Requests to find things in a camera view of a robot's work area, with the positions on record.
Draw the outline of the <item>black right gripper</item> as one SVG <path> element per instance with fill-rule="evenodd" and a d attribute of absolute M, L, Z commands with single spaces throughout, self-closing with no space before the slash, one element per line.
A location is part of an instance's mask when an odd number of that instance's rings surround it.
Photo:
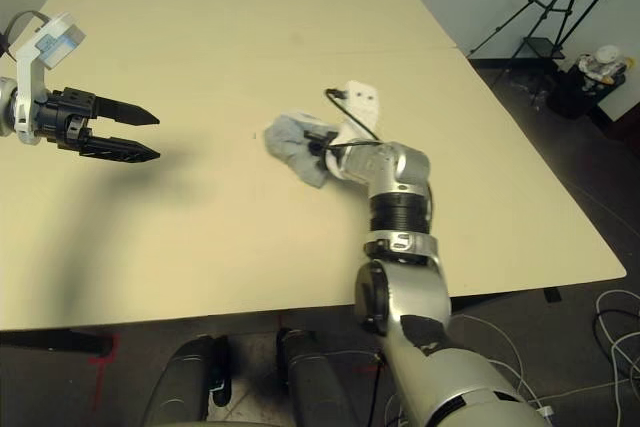
<path fill-rule="evenodd" d="M 336 132 L 327 132 L 326 134 L 318 134 L 309 130 L 303 132 L 303 136 L 308 140 L 307 148 L 309 153 L 317 157 L 316 162 L 319 168 L 326 168 L 326 154 L 329 150 L 329 146 L 337 137 Z"/>

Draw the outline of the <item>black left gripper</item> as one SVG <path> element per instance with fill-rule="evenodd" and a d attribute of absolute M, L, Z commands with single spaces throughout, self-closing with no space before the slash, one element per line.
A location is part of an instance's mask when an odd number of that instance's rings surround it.
<path fill-rule="evenodd" d="M 79 155 L 123 163 L 155 160 L 160 153 L 139 142 L 115 137 L 91 137 L 90 119 L 103 117 L 117 123 L 143 126 L 160 120 L 144 108 L 96 97 L 86 91 L 66 87 L 49 94 L 37 113 L 37 136 L 64 150 L 79 150 Z"/>

